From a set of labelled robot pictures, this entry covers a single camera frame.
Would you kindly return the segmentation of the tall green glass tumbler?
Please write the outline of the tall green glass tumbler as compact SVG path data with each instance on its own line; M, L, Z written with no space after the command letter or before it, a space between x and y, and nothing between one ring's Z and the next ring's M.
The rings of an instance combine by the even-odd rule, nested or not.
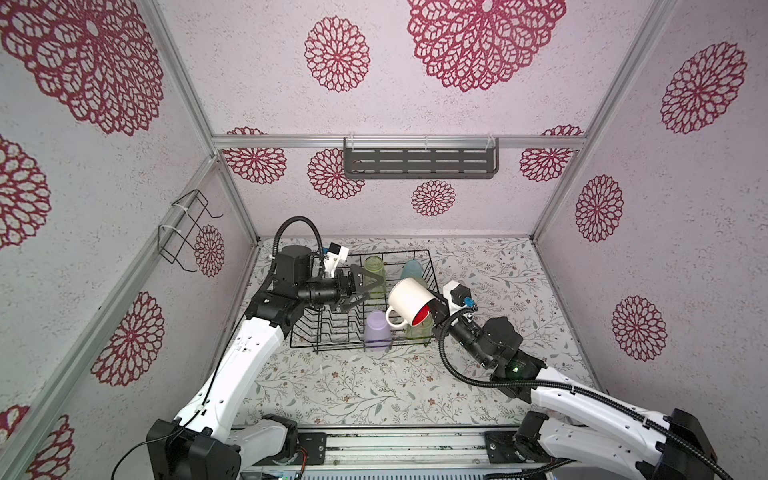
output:
M386 297L386 270L385 264L379 256L369 256L365 259L364 269L366 274L363 279L371 299L384 299Z

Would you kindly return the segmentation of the short green glass cup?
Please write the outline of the short green glass cup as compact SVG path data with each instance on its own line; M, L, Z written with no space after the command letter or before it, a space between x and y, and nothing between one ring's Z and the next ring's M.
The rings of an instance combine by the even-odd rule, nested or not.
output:
M406 338L416 343L428 345L433 335L434 321L425 320L419 325L409 326L406 329Z

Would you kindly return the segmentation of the red and cream mug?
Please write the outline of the red and cream mug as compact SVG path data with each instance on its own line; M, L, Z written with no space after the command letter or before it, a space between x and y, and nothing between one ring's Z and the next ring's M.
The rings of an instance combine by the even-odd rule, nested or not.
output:
M385 320L392 329L421 324L431 314L435 296L414 278L400 280L390 291Z

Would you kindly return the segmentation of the black wire dish rack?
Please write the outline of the black wire dish rack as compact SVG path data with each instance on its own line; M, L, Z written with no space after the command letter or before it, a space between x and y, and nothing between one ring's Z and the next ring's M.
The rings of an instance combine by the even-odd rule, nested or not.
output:
M428 249L401 250L388 252L351 253L344 263L347 272L352 265L363 268L368 258L377 257L383 262L385 280L376 287L372 297L353 306L347 312L325 307L319 313L306 309L304 316L293 327L289 345L291 348L311 348L314 352L344 349L365 349L364 333L366 318L375 310L385 311L388 307L386 295L400 280L403 269L410 261L418 263L421 278L430 289L438 287L437 276Z

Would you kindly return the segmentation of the teal textured glass cup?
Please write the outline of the teal textured glass cup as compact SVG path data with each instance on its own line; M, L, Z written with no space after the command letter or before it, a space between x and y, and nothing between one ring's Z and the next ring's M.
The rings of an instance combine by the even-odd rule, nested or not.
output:
M416 259L408 260L403 265L400 279L408 279L408 278L414 279L423 287L427 287L427 283L424 278L424 267Z

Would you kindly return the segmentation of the lavender plastic cup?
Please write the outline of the lavender plastic cup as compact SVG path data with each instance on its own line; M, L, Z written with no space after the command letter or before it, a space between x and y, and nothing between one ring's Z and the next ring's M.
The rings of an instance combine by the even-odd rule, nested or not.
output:
M363 337L366 349L385 351L391 346L391 328L384 311L374 310L367 315Z

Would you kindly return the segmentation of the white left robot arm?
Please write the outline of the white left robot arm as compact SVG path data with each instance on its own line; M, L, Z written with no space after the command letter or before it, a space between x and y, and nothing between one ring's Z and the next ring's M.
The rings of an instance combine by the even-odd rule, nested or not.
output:
M269 414L242 430L233 425L250 386L306 309L346 312L383 286L384 275L358 264L339 268L347 254L338 244L318 251L289 245L273 253L268 276L214 372L173 420L150 428L154 478L237 479L266 459L307 462L294 421Z

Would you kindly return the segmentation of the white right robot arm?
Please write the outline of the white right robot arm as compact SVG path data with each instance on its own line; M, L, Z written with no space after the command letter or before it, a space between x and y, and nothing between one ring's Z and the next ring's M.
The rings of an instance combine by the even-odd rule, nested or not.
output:
M695 416L642 409L568 379L522 351L506 318L476 324L471 299L461 307L432 300L425 309L452 376L533 406L513 435L512 452L538 463L535 474L579 462L627 479L728 478Z

